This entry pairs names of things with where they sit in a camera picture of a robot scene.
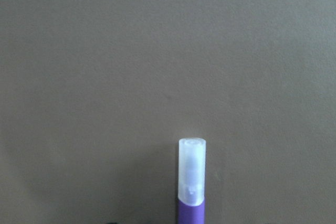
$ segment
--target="cylindrical object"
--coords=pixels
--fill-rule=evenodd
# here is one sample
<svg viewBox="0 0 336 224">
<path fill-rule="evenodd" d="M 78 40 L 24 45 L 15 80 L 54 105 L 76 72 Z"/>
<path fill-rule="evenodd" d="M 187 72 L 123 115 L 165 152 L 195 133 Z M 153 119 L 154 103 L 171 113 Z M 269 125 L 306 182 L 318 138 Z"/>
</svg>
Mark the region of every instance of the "cylindrical object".
<svg viewBox="0 0 336 224">
<path fill-rule="evenodd" d="M 204 224 L 206 142 L 183 138 L 178 149 L 178 224 Z"/>
</svg>

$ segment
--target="translucent cap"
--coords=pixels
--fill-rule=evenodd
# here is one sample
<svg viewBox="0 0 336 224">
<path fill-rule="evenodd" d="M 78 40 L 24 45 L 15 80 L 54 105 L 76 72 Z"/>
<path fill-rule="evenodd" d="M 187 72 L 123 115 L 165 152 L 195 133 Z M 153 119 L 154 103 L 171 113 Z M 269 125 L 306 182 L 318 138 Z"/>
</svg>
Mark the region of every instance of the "translucent cap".
<svg viewBox="0 0 336 224">
<path fill-rule="evenodd" d="M 183 138 L 178 149 L 178 199 L 189 206 L 204 200 L 206 142 L 202 138 Z"/>
</svg>

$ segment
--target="pen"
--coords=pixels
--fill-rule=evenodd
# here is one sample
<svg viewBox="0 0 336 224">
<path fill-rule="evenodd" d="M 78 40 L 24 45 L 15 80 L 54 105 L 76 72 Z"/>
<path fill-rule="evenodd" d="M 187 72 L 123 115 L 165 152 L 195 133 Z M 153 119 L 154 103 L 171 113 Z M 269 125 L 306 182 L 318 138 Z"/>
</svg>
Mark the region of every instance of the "pen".
<svg viewBox="0 0 336 224">
<path fill-rule="evenodd" d="M 204 224 L 206 142 L 183 138 L 178 149 L 178 224 Z"/>
</svg>

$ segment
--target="gray background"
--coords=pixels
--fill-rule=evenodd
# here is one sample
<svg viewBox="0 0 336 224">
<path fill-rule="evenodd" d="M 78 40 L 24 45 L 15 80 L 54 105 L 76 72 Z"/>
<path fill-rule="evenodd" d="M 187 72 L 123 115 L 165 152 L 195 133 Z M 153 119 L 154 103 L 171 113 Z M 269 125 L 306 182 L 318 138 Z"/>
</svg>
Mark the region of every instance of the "gray background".
<svg viewBox="0 0 336 224">
<path fill-rule="evenodd" d="M 336 219 L 336 0 L 0 0 L 0 223 Z"/>
</svg>

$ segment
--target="pen cap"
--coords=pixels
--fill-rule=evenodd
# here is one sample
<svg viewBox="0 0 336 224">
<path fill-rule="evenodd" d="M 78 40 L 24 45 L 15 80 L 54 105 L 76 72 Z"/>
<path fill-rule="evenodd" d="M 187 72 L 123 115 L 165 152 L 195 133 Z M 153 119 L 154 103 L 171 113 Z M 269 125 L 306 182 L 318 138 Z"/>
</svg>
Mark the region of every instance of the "pen cap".
<svg viewBox="0 0 336 224">
<path fill-rule="evenodd" d="M 202 138 L 183 138 L 178 149 L 178 198 L 189 206 L 204 200 L 206 142 Z"/>
</svg>

